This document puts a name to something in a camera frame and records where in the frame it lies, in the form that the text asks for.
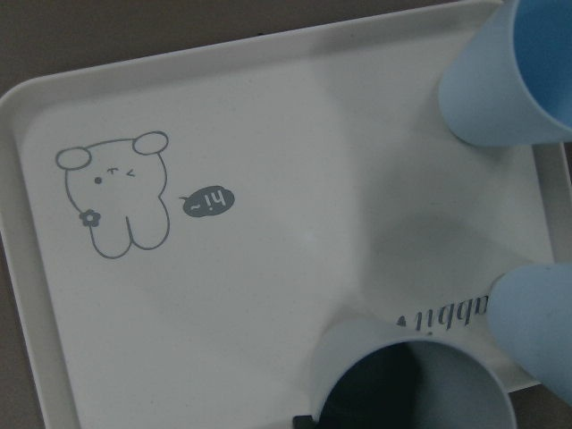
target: plastic cup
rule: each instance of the plastic cup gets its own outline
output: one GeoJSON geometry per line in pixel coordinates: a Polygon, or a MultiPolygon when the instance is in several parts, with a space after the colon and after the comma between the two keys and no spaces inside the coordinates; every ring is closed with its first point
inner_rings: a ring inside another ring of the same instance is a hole
{"type": "Polygon", "coordinates": [[[442,76],[450,130],[477,146],[572,140],[572,1],[508,0],[442,76]]]}
{"type": "Polygon", "coordinates": [[[572,405],[572,264],[506,273],[493,285],[487,320],[499,346],[572,405]]]}
{"type": "Polygon", "coordinates": [[[331,328],[315,350],[310,382],[318,429],[517,427],[501,382],[476,357],[382,321],[331,328]]]}

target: dark object inside cup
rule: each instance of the dark object inside cup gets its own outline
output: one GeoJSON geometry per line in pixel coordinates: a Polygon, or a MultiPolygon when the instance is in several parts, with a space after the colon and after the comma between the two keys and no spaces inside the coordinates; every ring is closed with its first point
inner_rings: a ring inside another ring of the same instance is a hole
{"type": "Polygon", "coordinates": [[[295,429],[380,429],[414,427],[421,367],[407,344],[364,357],[333,387],[319,422],[295,417],[295,429]]]}

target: cartoon bear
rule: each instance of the cartoon bear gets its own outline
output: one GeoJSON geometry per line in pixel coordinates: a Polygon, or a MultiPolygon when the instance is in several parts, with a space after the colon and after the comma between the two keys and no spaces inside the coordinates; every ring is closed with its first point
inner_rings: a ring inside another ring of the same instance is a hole
{"type": "Polygon", "coordinates": [[[131,244],[158,248],[167,239],[169,214],[161,199],[167,171],[161,152],[168,143],[165,133],[152,131],[56,155],[65,170],[68,198],[102,257],[122,257],[131,244]]]}

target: cup rim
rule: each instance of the cup rim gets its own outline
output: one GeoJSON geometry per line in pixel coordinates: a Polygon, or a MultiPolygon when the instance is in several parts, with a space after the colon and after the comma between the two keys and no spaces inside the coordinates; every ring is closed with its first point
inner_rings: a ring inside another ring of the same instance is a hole
{"type": "Polygon", "coordinates": [[[319,399],[319,402],[316,402],[318,404],[318,406],[315,407],[315,409],[312,409],[313,419],[315,421],[319,420],[320,416],[322,415],[322,411],[324,410],[325,403],[328,400],[330,393],[332,392],[333,388],[336,386],[336,384],[342,378],[342,376],[344,376],[355,364],[357,364],[362,359],[371,356],[372,354],[374,354],[375,352],[377,352],[381,349],[386,349],[386,348],[396,346],[399,344],[407,344],[407,343],[411,343],[411,342],[425,342],[425,343],[432,343],[432,344],[444,346],[447,349],[457,351],[458,353],[463,355],[465,358],[470,359],[474,364],[480,366],[485,371],[485,373],[487,374],[489,379],[496,386],[498,392],[500,393],[500,395],[502,397],[502,402],[503,402],[504,408],[509,413],[510,428],[511,429],[517,429],[517,417],[515,414],[515,410],[512,406],[512,401],[510,400],[509,394],[507,393],[507,390],[506,390],[505,386],[502,384],[502,381],[499,378],[499,376],[496,375],[493,372],[493,370],[491,370],[491,368],[488,367],[488,365],[486,365],[483,362],[482,359],[477,357],[472,351],[468,350],[467,348],[465,348],[463,346],[458,345],[457,343],[455,343],[453,341],[447,341],[447,340],[444,340],[441,338],[436,338],[436,337],[418,336],[415,334],[409,334],[409,335],[406,334],[402,338],[382,342],[382,343],[378,344],[377,346],[375,346],[374,348],[371,348],[370,350],[365,352],[361,357],[357,358],[350,366],[343,369],[343,371],[341,371],[339,376],[336,377],[335,381],[333,381],[331,383],[331,386],[328,389],[328,392],[323,394],[323,397],[319,399]]]}

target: plastic tray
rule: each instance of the plastic tray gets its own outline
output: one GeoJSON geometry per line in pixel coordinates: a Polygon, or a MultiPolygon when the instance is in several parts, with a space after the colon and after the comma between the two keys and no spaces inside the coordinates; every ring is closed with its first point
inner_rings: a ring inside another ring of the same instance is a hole
{"type": "Polygon", "coordinates": [[[484,315],[499,275],[570,255],[562,148],[464,145],[436,101],[497,5],[8,93],[2,234],[46,426],[290,427],[318,338],[348,315],[457,341],[508,390],[534,383],[484,315]]]}

